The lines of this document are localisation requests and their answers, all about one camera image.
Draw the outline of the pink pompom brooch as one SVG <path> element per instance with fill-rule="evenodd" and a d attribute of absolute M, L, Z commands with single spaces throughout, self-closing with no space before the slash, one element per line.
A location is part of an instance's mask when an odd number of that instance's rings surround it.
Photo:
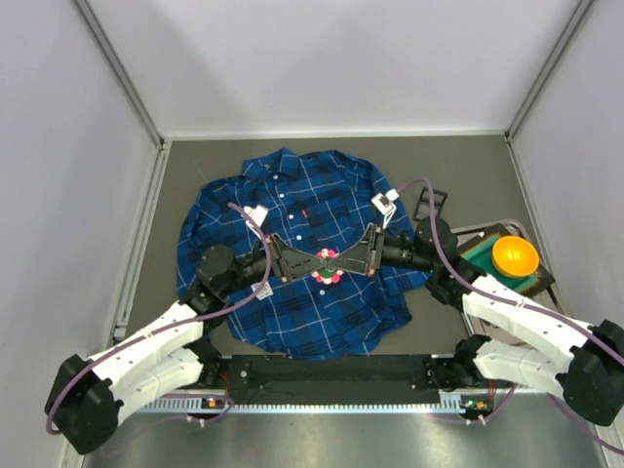
<path fill-rule="evenodd" d="M 337 257 L 337 252 L 331 249 L 322 249 L 317 253 L 317 257 L 324 259 L 333 259 Z M 311 276 L 319 284 L 331 285 L 340 281 L 343 271 L 335 267 L 324 266 L 314 271 Z"/>

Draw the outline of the blue plaid button shirt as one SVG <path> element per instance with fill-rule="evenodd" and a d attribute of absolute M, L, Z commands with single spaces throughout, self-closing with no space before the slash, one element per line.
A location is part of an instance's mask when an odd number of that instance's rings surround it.
<path fill-rule="evenodd" d="M 239 175 L 207 183 L 191 206 L 177 244 L 177 289 L 195 282 L 206 249 L 223 245 L 237 256 L 253 249 L 257 238 L 240 215 L 245 206 L 268 208 L 262 230 L 297 249 L 341 253 L 375 222 L 371 198 L 389 188 L 373 163 L 336 150 L 298 155 L 285 148 L 247 160 Z M 271 278 L 273 294 L 227 322 L 235 338 L 269 353 L 311 361 L 367 354 L 410 321 L 406 293 L 426 281 L 425 273 L 392 266 L 372 277 L 345 273 L 331 285 Z"/>

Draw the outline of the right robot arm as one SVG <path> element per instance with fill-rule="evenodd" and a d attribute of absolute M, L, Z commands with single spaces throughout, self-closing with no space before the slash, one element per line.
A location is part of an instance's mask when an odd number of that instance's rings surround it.
<path fill-rule="evenodd" d="M 383 266 L 427 271 L 426 288 L 439 302 L 482 319 L 527 344 L 522 350 L 479 335 L 457 345 L 463 382 L 506 380 L 548 393 L 583 419 L 608 426 L 623 409 L 623 330 L 570 319 L 500 283 L 457 250 L 457 237 L 440 218 L 423 218 L 412 239 L 369 225 L 343 253 L 319 255 L 330 270 L 372 276 Z"/>

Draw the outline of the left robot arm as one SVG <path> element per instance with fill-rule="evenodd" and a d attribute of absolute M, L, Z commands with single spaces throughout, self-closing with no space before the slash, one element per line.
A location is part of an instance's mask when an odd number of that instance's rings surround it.
<path fill-rule="evenodd" d="M 195 283 L 160 317 L 104 351 L 60 364 L 44 407 L 47 431 L 80 454 L 97 450 L 130 415 L 207 373 L 215 359 L 202 341 L 208 321 L 253 301 L 270 277 L 288 284 L 328 260 L 327 253 L 305 253 L 276 234 L 260 237 L 242 258 L 225 246 L 208 248 Z"/>

